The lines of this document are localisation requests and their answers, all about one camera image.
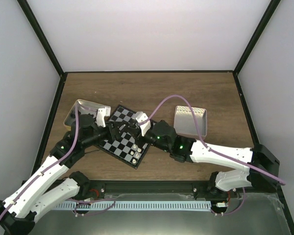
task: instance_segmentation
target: wooden surface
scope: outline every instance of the wooden surface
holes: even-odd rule
[[[112,111],[122,104],[150,115],[159,102],[171,94],[184,96],[193,107],[207,109],[207,143],[253,146],[231,73],[70,73],[45,157],[67,131],[63,121],[77,99],[111,106]],[[178,98],[168,100],[153,119],[164,119],[173,125],[176,105],[185,104]],[[213,164],[179,163],[167,153],[151,147],[137,170],[102,151],[85,155],[64,176],[78,170],[90,179],[208,180],[212,172],[229,168]]]

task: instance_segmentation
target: chess square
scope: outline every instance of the chess square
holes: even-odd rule
[[[113,152],[114,153],[114,151],[116,151],[116,147],[115,146],[111,146],[108,150],[110,151],[110,152]]]
[[[123,149],[123,152],[125,152],[125,153],[129,153],[130,150],[131,150],[130,147],[125,146],[124,149]]]
[[[112,143],[114,142],[113,140],[108,140],[107,141],[109,144],[111,144],[112,145]]]
[[[111,147],[111,144],[110,143],[106,143],[104,146],[103,146],[105,149],[109,149]]]
[[[122,113],[123,113],[124,115],[127,115],[127,114],[128,114],[128,110],[124,109],[124,110],[122,111]]]
[[[141,157],[141,155],[142,155],[141,153],[136,152],[136,153],[134,153],[133,157],[136,158],[136,159],[139,159]]]
[[[129,141],[132,138],[132,136],[129,133],[126,133],[123,138]]]
[[[122,151],[122,153],[120,153],[120,157],[124,159],[126,157],[126,153]]]
[[[132,143],[132,142],[128,142],[128,143],[126,144],[126,146],[129,147],[129,148],[131,148],[131,147],[133,146],[133,143]]]
[[[124,158],[126,161],[131,162],[133,156],[127,154],[126,157]]]
[[[112,146],[115,146],[116,148],[119,146],[120,142],[118,141],[113,141]]]
[[[124,121],[129,121],[131,118],[129,116],[125,116],[125,118],[123,118]]]
[[[116,121],[117,119],[118,119],[117,116],[112,116],[111,119],[110,119],[110,121]]]
[[[117,148],[113,153],[116,155],[120,155],[122,153],[122,150]]]
[[[124,147],[125,147],[125,145],[124,145],[124,144],[122,144],[122,143],[120,143],[120,144],[119,144],[119,146],[118,146],[118,148],[119,148],[120,150],[123,150],[123,149],[124,149]]]
[[[125,118],[125,115],[124,114],[120,114],[119,118],[124,119]]]
[[[127,139],[122,139],[122,140],[121,140],[121,144],[123,144],[123,145],[127,145],[127,143],[128,143],[128,140],[127,140]]]
[[[120,116],[120,112],[119,111],[116,111],[114,114],[113,114],[113,116],[117,116],[117,117],[119,117]]]

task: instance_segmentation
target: chessboard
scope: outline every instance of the chessboard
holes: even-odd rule
[[[132,116],[135,113],[136,112],[119,105],[109,117],[108,121],[126,121],[132,123],[134,122]],[[145,144],[143,148],[140,149],[135,144],[134,138],[128,132],[123,132],[121,138],[120,141],[105,140],[99,145],[96,145],[96,147],[137,169],[149,149],[149,144]]]

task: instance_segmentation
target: metal box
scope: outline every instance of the metal box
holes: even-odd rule
[[[69,114],[67,115],[67,117],[65,118],[65,120],[63,122],[64,126],[68,130],[71,130],[71,125],[75,121],[74,107],[75,107],[76,104],[78,104],[78,112],[80,114],[92,114],[92,115],[94,115],[94,118],[97,116],[97,111],[98,111],[99,108],[106,107],[103,104],[98,104],[98,103],[90,102],[90,101],[87,101],[87,100],[78,99],[74,103],[73,107],[69,111]]]
[[[203,139],[207,136],[207,110],[192,107]],[[194,118],[188,106],[177,106],[174,114],[174,128],[177,134],[199,139]]]

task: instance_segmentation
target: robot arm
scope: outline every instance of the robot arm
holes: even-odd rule
[[[133,119],[142,122],[147,120],[147,116],[138,112]],[[219,190],[229,191],[233,188],[250,186],[266,192],[275,192],[277,189],[278,182],[276,180],[210,151],[210,148],[214,149],[277,176],[280,162],[261,144],[256,144],[253,148],[232,148],[207,144],[208,148],[206,148],[200,141],[178,135],[175,129],[164,120],[154,125],[147,121],[139,128],[128,128],[128,131],[139,147],[149,143],[168,152],[170,157],[176,161],[182,163],[211,163],[233,168],[234,170],[229,172],[214,172],[211,175],[212,186]]]
[[[121,123],[105,122],[97,125],[91,115],[79,116],[79,129],[77,143],[71,154],[47,171],[43,171],[56,163],[71,148],[76,124],[73,123],[71,131],[67,132],[51,150],[41,167],[22,185],[15,193],[0,201],[0,215],[12,205],[0,221],[1,226],[12,235],[27,235],[44,214],[64,200],[84,195],[88,192],[89,180],[80,172],[75,172],[62,184],[46,192],[46,190],[65,172],[67,172],[79,159],[85,155],[85,149],[103,140],[115,140],[121,137]],[[18,194],[29,188],[14,202]]]

